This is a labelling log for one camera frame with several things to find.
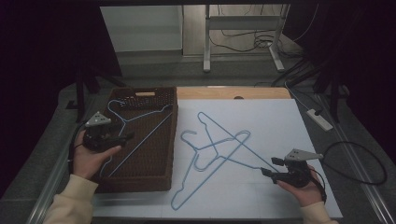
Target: black cable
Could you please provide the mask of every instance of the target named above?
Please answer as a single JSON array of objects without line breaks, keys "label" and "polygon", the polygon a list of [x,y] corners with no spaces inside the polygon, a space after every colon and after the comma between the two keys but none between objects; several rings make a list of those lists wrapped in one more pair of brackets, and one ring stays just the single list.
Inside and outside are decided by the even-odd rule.
[{"label": "black cable", "polygon": [[253,87],[256,88],[261,83],[271,84],[271,82],[256,82]]},{"label": "black cable", "polygon": [[249,51],[252,51],[252,50],[257,49],[259,47],[259,46],[254,46],[252,49],[233,49],[233,48],[230,48],[230,47],[225,46],[225,45],[216,44],[215,42],[213,42],[212,38],[210,38],[210,37],[209,37],[209,40],[210,40],[210,42],[212,42],[212,44],[214,46],[222,47],[222,48],[226,48],[226,49],[230,49],[230,50],[234,50],[234,51],[237,51],[237,52],[249,52]]},{"label": "black cable", "polygon": [[271,4],[271,9],[273,10],[273,13],[274,13],[274,16],[275,16],[274,4]]},{"label": "black cable", "polygon": [[236,35],[226,35],[226,34],[224,34],[224,31],[221,30],[221,33],[224,36],[235,37],[235,36],[240,36],[240,35],[251,35],[251,34],[257,34],[257,33],[263,33],[263,32],[271,32],[271,31],[274,31],[274,30],[251,31],[251,32],[246,32],[246,33],[241,33],[241,34],[236,34]]},{"label": "black cable", "polygon": [[[366,151],[367,153],[369,153],[369,154],[378,162],[378,164],[381,166],[381,169],[382,169],[382,172],[383,172],[383,175],[384,175],[384,176],[383,176],[383,179],[380,180],[380,181],[377,181],[377,182],[367,182],[367,181],[359,180],[359,179],[357,179],[357,178],[355,178],[355,177],[352,177],[352,176],[350,176],[350,175],[346,175],[345,173],[343,173],[343,172],[341,172],[341,171],[335,169],[334,167],[332,167],[332,166],[330,166],[328,163],[326,163],[326,162],[325,162],[325,159],[326,159],[327,153],[328,153],[333,147],[335,147],[335,146],[337,146],[337,145],[341,145],[341,144],[350,144],[350,145],[359,147],[359,148],[363,149],[364,151]],[[350,179],[350,180],[359,182],[359,183],[361,183],[361,184],[376,185],[376,186],[377,186],[377,185],[382,185],[382,184],[384,184],[384,183],[387,182],[387,180],[388,180],[388,173],[387,173],[387,170],[385,169],[385,166],[384,166],[384,164],[382,164],[381,160],[380,160],[373,152],[371,152],[368,148],[366,148],[366,147],[364,147],[364,146],[362,146],[362,145],[359,145],[359,144],[357,144],[357,143],[354,143],[354,142],[341,141],[341,142],[336,142],[336,143],[331,144],[331,145],[330,145],[329,147],[327,147],[326,150],[324,151],[324,153],[323,153],[323,159],[321,160],[321,163],[324,164],[324,165],[326,165],[327,167],[329,167],[331,170],[335,171],[337,174],[339,174],[339,175],[341,175],[341,176],[343,176],[343,177],[345,177],[345,178],[347,178],[347,179]]]},{"label": "black cable", "polygon": [[273,40],[267,40],[267,39],[261,39],[261,37],[270,37],[274,39],[273,35],[256,35],[257,33],[254,34],[254,41],[253,41],[253,46],[258,46],[259,49],[268,49],[271,45],[268,44],[268,42],[273,42]]},{"label": "black cable", "polygon": [[321,113],[321,111],[323,111],[323,106],[322,106],[320,103],[318,103],[314,98],[312,98],[310,95],[308,95],[307,93],[305,93],[305,92],[303,92],[303,91],[299,91],[299,90],[297,90],[296,88],[294,88],[294,90],[297,91],[297,92],[299,92],[300,94],[305,95],[305,96],[308,97],[312,102],[314,102],[316,105],[319,106],[319,109],[317,110],[318,113],[315,114],[315,115],[319,115],[319,114]]},{"label": "black cable", "polygon": [[69,155],[68,155],[68,157],[67,157],[67,164],[68,164],[68,167],[69,167],[69,174],[73,174],[73,161],[74,161],[74,152],[75,152],[75,149],[76,149],[76,147],[79,147],[79,146],[82,145],[82,144],[80,144],[80,145],[74,146],[75,141],[76,141],[76,137],[77,137],[78,131],[81,129],[81,127],[82,127],[86,122],[87,122],[87,120],[83,120],[83,121],[77,126],[77,128],[75,129],[75,131],[74,131],[74,133],[73,133],[73,137],[72,137],[72,139],[71,139],[71,141],[70,141],[70,145],[69,145]]},{"label": "black cable", "polygon": [[282,56],[284,58],[302,58],[302,57],[306,56],[304,51],[301,53],[286,52],[285,50],[283,50],[283,43],[282,43],[282,41],[280,41],[280,39],[279,39],[279,43],[280,43],[280,46],[278,48],[278,53],[280,56]]},{"label": "black cable", "polygon": [[271,87],[274,87],[276,85],[276,83],[286,77],[287,75],[289,75],[291,72],[293,72],[294,70],[296,70],[297,68],[299,68],[300,66],[302,66],[304,63],[306,63],[306,59],[302,58],[299,62],[297,62],[292,68],[288,69],[288,71],[284,72],[281,76],[279,76],[277,79],[275,79],[273,81],[273,83],[271,84]]},{"label": "black cable", "polygon": [[[324,203],[326,203],[326,201],[327,201],[327,194],[326,194],[325,187],[322,186],[312,175],[306,174],[302,169],[299,169],[299,168],[297,168],[297,167],[289,166],[288,169],[292,169],[292,170],[294,170],[294,171],[297,171],[297,172],[300,173],[301,175],[304,175],[305,177],[307,177],[312,183],[314,183],[315,186],[318,188],[318,190],[319,190],[319,192],[320,192],[320,196],[321,196],[322,201],[323,201]],[[324,183],[324,179],[323,179],[322,175],[319,174],[319,176],[320,176],[320,178],[322,179],[322,182],[323,182],[323,185],[324,185],[325,183]]]},{"label": "black cable", "polygon": [[322,198],[322,201],[323,201],[324,203],[326,203],[326,201],[327,201],[327,194],[326,194],[325,187],[323,187],[312,175],[309,176],[309,179],[312,181],[312,183],[314,183],[314,184],[317,186],[317,188],[318,188],[318,190],[319,190],[319,192],[320,192],[320,196],[321,196],[321,198]]}]

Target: table leg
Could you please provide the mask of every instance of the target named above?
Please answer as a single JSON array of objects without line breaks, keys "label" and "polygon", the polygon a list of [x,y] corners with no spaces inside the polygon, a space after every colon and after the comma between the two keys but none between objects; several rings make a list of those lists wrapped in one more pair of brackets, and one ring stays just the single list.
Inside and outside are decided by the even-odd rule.
[{"label": "table leg", "polygon": [[277,42],[280,38],[280,35],[282,34],[282,30],[283,30],[283,26],[285,25],[285,21],[286,21],[286,17],[288,15],[288,11],[289,11],[289,7],[290,5],[287,4],[284,6],[283,10],[280,12],[280,17],[279,17],[279,21],[277,23],[277,27],[275,30],[275,35],[274,35],[274,41],[270,46],[270,52],[271,52],[271,56],[274,60],[275,66],[276,66],[276,70],[278,72],[283,72],[285,70],[285,67],[283,66],[283,63],[280,61],[279,59],[279,48],[277,46]]},{"label": "table leg", "polygon": [[210,5],[205,6],[205,52],[204,52],[204,72],[210,72],[210,37],[209,37],[209,15]]}]

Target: white sleeve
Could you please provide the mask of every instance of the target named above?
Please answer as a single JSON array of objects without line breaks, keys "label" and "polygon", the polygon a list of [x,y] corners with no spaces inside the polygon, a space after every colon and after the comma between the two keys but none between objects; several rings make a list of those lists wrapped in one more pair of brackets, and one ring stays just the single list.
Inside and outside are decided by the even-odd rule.
[{"label": "white sleeve", "polygon": [[324,202],[313,203],[301,208],[303,213],[304,224],[337,224],[337,221],[331,220],[327,214]]},{"label": "white sleeve", "polygon": [[54,196],[44,223],[91,223],[91,200],[97,186],[90,180],[70,175],[64,191]]}]

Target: dark background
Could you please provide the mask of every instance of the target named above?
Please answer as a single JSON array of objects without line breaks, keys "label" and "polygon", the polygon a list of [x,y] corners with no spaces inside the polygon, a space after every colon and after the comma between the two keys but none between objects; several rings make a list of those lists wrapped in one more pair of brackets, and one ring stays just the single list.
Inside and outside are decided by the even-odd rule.
[{"label": "dark background", "polygon": [[[353,20],[357,7],[363,14],[337,52],[333,66],[340,74],[340,84],[349,90],[348,106],[395,162],[396,1],[321,4],[311,29],[296,42],[308,51],[313,63],[320,64],[334,53],[337,40],[347,22]],[[316,5],[292,5],[283,33],[290,39],[300,36],[315,8]]]},{"label": "dark background", "polygon": [[1,5],[1,188],[21,169],[86,64],[120,76],[99,7],[8,1]]}]

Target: wire hanger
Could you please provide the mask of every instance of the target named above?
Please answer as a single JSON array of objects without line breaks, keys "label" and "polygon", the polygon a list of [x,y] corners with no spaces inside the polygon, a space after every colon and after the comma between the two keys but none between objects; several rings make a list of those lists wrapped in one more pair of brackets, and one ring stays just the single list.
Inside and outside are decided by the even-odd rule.
[{"label": "wire hanger", "polygon": [[[115,116],[117,116],[121,121],[122,121],[122,128],[120,129],[119,132],[119,136],[122,135],[123,130],[125,128],[125,126],[127,125],[128,122],[134,121],[136,119],[142,119],[143,117],[146,117],[148,115],[152,115],[152,114],[156,114],[156,113],[162,113],[166,107],[171,106],[171,105],[165,105],[161,110],[154,110],[154,111],[150,111],[148,113],[139,115],[137,117],[134,117],[132,119],[125,119],[123,118],[120,114],[118,114],[116,111],[112,110],[110,105],[112,103],[119,103],[121,105],[125,105],[125,102],[123,101],[119,101],[119,100],[111,100],[107,103],[107,109],[113,113]],[[145,137],[143,138],[143,140],[117,165],[117,167],[110,173],[110,175],[108,177],[111,177],[112,175],[114,175],[114,173],[117,172],[117,170],[119,170],[119,168],[128,160],[128,158],[130,158],[132,156],[132,154],[134,154],[134,152],[162,125],[165,123],[165,121],[172,115],[172,112],[167,115],[156,127],[154,127],[154,129]],[[111,163],[113,161],[113,157],[111,156],[107,162],[105,162],[102,165],[102,168],[99,172],[99,177],[103,177],[103,171],[105,170],[106,166]]]},{"label": "wire hanger", "polygon": [[[277,171],[277,169],[274,167],[274,166],[272,166],[270,163],[268,163],[265,159],[263,159],[262,157],[260,157],[260,155],[258,155],[253,149],[251,149],[250,147],[248,147],[246,144],[245,144],[245,142],[249,139],[249,137],[250,137],[250,132],[249,131],[241,131],[241,132],[239,132],[239,133],[237,133],[237,134],[235,134],[235,135],[233,135],[233,134],[231,134],[229,131],[227,131],[226,129],[224,129],[221,125],[219,125],[217,122],[215,122],[212,118],[210,118],[206,113],[204,113],[204,112],[199,112],[198,114],[197,114],[197,118],[198,118],[198,120],[205,126],[205,133],[206,133],[206,135],[207,135],[207,137],[208,137],[208,139],[209,139],[209,141],[210,141],[210,144],[208,144],[208,145],[206,145],[206,146],[203,146],[203,147],[197,147],[197,146],[195,146],[191,141],[188,141],[187,139],[186,139],[186,137],[185,137],[185,135],[186,134],[197,134],[197,132],[194,132],[194,131],[189,131],[189,130],[187,130],[187,131],[184,131],[184,132],[182,132],[181,133],[181,135],[180,135],[180,139],[181,139],[181,141],[183,141],[183,142],[185,142],[188,146],[190,146],[191,148],[192,148],[192,150],[194,150],[194,154],[193,154],[193,156],[192,156],[192,159],[191,159],[191,162],[190,162],[190,165],[188,166],[188,168],[187,168],[187,171],[186,171],[186,174],[184,174],[184,177],[183,177],[183,180],[182,180],[182,183],[181,183],[181,189],[179,189],[176,193],[175,193],[175,195],[173,196],[173,198],[172,198],[172,201],[171,201],[171,206],[172,206],[172,208],[176,211],[176,210],[178,210],[180,207],[182,207],[183,205],[184,205],[184,203],[186,203],[187,202],[187,200],[189,199],[189,198],[191,198],[192,197],[192,195],[196,192],[196,191],[198,191],[198,189],[200,188],[200,187],[202,187],[204,184],[205,184],[205,182],[226,162],[226,161],[231,161],[231,162],[234,162],[234,163],[237,163],[237,164],[239,164],[239,165],[242,165],[242,166],[245,166],[245,167],[247,167],[247,168],[250,168],[250,169],[258,169],[258,170],[260,170],[261,168],[260,167],[256,167],[256,166],[251,166],[251,165],[249,165],[249,164],[246,164],[246,163],[243,163],[243,162],[241,162],[241,161],[237,161],[237,160],[234,160],[234,159],[231,159],[231,156],[241,147],[241,146],[243,146],[243,147],[245,147],[245,148],[247,148],[250,152],[252,152],[256,157],[258,157],[259,159],[261,159],[262,161],[264,161],[267,165],[269,165],[271,168],[273,168],[275,171]],[[206,122],[204,122],[204,118],[206,118],[206,119],[209,119],[210,121],[212,121],[212,123],[214,123],[217,127],[219,127],[219,128],[221,128],[225,133],[227,133],[230,137],[226,137],[226,138],[223,138],[223,139],[220,139],[219,141],[214,141],[213,140],[213,137],[212,137],[212,135],[210,134],[210,132],[209,132],[209,129],[208,129],[208,124],[206,123]],[[238,142],[238,145],[235,147],[235,148],[233,148],[233,149],[231,149],[230,150],[230,153],[227,155],[227,156],[222,156],[222,155],[220,155],[219,154],[219,151],[218,151],[218,146],[219,145],[221,145],[221,144],[224,144],[224,143],[226,143],[226,142],[230,142],[230,141],[237,141]],[[205,166],[205,167],[199,167],[198,165],[197,165],[197,161],[198,161],[198,159],[199,159],[199,156],[200,156],[200,152],[201,151],[204,151],[204,149],[206,149],[206,150],[208,150],[209,148],[213,148],[213,150],[215,151],[215,157]],[[190,171],[191,171],[191,167],[193,167],[193,169],[195,169],[196,171],[198,171],[198,172],[204,172],[204,171],[206,171],[210,166],[214,166],[214,162],[215,161],[217,161],[217,160],[220,160],[220,159],[222,159],[222,162],[217,166],[217,167],[215,167],[213,170],[212,170],[212,172],[179,204],[179,205],[175,205],[175,199],[176,199],[176,197],[177,197],[177,195],[180,193],[180,192],[182,192],[183,190],[184,190],[184,188],[185,188],[185,184],[186,184],[186,179],[187,179],[187,177],[189,176],[189,173],[190,173]]]}]

